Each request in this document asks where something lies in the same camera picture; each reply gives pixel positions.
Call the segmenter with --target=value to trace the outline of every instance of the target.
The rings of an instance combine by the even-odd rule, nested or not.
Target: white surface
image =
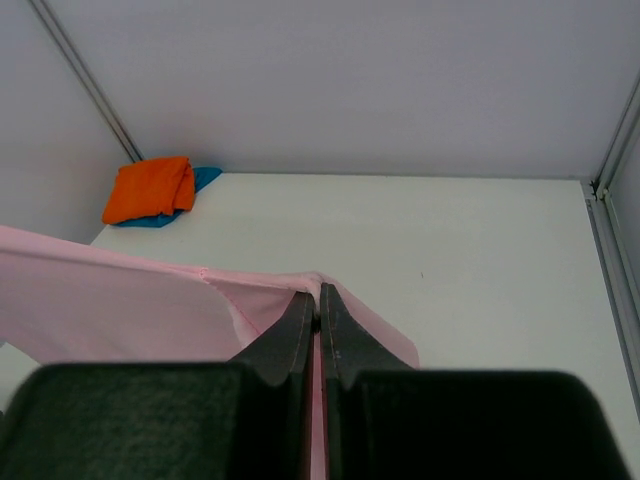
[[[39,364],[8,343],[0,348],[0,408],[6,408],[16,388]]]
[[[411,338],[425,367],[572,372],[640,478],[640,423],[578,182],[228,174],[162,230],[108,227],[93,245],[320,270]]]
[[[592,176],[637,0],[51,0],[148,157],[233,171]]]
[[[127,159],[31,12],[0,2],[0,224],[89,243]]]
[[[640,141],[612,185],[616,217],[636,282],[640,281]]]

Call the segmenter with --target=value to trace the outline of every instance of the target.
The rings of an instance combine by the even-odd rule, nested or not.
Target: pink fabric
[[[0,337],[40,363],[226,360],[273,325],[295,292],[318,305],[323,282],[387,349],[418,365],[411,341],[320,273],[174,265],[0,226]],[[324,478],[319,360],[313,384],[312,478]]]

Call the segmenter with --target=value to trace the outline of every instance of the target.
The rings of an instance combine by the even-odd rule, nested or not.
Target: white table
[[[226,174],[173,224],[107,227],[93,245],[319,270],[411,338],[424,367],[574,373],[640,478],[640,423],[578,182]]]

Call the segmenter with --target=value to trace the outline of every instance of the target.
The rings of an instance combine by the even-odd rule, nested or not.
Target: white backdrop
[[[0,224],[90,242],[128,159],[23,0],[0,2]]]
[[[640,68],[637,0],[50,2],[146,156],[233,171],[592,177]]]

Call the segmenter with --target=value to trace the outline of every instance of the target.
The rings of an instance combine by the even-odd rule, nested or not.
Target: white wall
[[[119,144],[26,1],[0,2],[0,224],[90,242]]]
[[[425,368],[572,372],[640,478],[640,423],[578,182],[227,174],[162,232],[107,227],[94,245],[322,271],[407,335]]]
[[[50,3],[145,155],[234,171],[590,177],[640,69],[637,0]]]

